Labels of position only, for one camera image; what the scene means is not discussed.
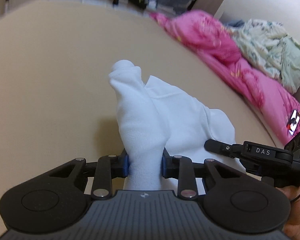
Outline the right hand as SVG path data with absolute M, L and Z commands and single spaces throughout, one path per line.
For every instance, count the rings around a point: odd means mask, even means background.
M 296 201 L 290 202 L 290 214 L 289 218 L 283 227 L 283 232 L 290 239 L 300 240 L 300 187 L 287 186 L 284 188 L 278 188 L 289 200 Z

